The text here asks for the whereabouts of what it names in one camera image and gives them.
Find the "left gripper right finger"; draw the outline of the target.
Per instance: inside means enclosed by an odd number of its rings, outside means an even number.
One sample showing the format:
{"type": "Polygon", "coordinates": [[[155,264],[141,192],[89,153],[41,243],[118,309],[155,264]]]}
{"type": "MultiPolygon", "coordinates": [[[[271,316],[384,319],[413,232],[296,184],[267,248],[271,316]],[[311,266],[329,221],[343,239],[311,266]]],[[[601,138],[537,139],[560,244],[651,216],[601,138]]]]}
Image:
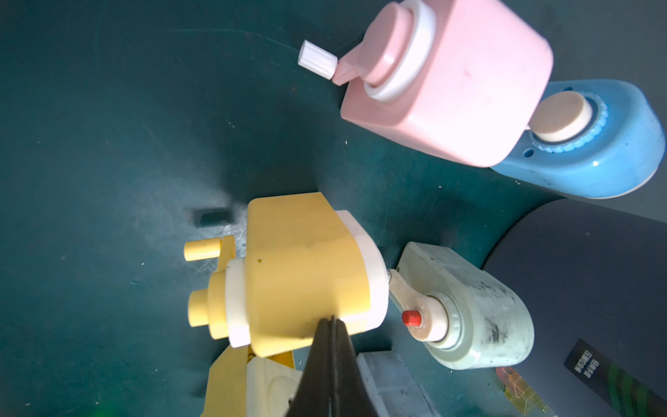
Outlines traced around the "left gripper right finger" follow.
{"type": "Polygon", "coordinates": [[[343,321],[331,320],[331,415],[377,416],[343,321]]]}

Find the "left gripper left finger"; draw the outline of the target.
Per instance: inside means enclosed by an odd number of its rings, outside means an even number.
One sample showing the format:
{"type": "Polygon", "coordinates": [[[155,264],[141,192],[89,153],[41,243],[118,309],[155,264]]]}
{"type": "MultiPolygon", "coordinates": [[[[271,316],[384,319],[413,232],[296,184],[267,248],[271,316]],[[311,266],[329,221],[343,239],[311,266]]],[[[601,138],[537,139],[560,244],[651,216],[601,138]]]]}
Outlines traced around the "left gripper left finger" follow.
{"type": "Polygon", "coordinates": [[[321,319],[316,328],[307,364],[287,417],[329,417],[332,413],[333,317],[321,319]]]}

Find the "light blue pencil sharpener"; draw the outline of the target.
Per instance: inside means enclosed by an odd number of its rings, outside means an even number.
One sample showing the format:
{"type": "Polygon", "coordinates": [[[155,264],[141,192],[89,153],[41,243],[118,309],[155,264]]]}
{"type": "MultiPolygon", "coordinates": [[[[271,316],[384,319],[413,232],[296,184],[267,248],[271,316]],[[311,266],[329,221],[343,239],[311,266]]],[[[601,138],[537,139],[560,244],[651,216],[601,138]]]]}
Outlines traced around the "light blue pencil sharpener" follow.
{"type": "Polygon", "coordinates": [[[361,353],[357,363],[378,416],[440,416],[397,352],[361,353]]]}

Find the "green pencil sharpener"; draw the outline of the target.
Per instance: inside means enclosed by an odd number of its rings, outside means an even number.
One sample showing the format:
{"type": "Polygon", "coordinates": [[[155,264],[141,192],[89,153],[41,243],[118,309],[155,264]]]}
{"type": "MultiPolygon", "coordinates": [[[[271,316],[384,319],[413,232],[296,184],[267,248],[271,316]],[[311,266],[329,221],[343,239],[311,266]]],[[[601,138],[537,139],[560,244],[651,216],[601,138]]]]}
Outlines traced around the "green pencil sharpener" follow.
{"type": "Polygon", "coordinates": [[[408,332],[446,368],[511,367],[533,350],[526,304],[451,248],[408,243],[389,288],[408,332]]]}

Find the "pink tinted sharpener tray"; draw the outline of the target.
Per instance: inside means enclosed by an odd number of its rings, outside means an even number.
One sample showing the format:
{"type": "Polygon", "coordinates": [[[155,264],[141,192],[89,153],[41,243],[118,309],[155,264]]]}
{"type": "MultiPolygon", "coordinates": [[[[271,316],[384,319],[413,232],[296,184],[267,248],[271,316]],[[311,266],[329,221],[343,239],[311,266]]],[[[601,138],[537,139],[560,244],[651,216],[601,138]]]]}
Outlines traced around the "pink tinted sharpener tray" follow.
{"type": "Polygon", "coordinates": [[[505,386],[505,397],[509,399],[510,403],[522,415],[529,415],[529,413],[536,410],[545,414],[551,410],[546,402],[514,368],[495,368],[495,372],[505,386]]]}

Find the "pink pencil sharpener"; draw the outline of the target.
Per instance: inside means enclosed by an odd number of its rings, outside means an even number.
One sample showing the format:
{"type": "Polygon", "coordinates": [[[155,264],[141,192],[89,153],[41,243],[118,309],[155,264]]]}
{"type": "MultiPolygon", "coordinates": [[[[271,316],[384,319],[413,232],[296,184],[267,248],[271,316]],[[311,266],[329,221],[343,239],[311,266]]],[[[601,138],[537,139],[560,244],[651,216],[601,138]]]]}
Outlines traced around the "pink pencil sharpener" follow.
{"type": "Polygon", "coordinates": [[[343,57],[298,63],[345,86],[341,117],[396,144],[490,168],[519,142],[552,74],[543,36],[500,1],[386,5],[343,57]]]}

